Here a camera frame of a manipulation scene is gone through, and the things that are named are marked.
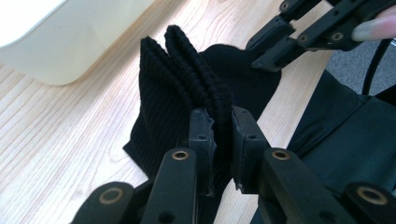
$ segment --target white container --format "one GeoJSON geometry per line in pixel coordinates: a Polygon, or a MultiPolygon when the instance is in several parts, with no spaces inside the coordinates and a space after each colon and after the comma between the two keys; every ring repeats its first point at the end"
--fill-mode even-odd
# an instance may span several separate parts
{"type": "MultiPolygon", "coordinates": [[[[38,16],[37,22],[25,25],[24,29],[27,30],[0,42],[0,62],[50,85],[64,85],[81,77],[154,2],[154,0],[53,1],[57,3],[46,9],[49,14],[44,13],[41,18],[38,16]]],[[[25,20],[27,23],[32,23],[35,19],[25,20]]],[[[9,22],[15,24],[15,20],[22,19],[9,19],[9,22]]],[[[1,28],[0,35],[5,34],[4,32],[12,32],[1,28]]]]}

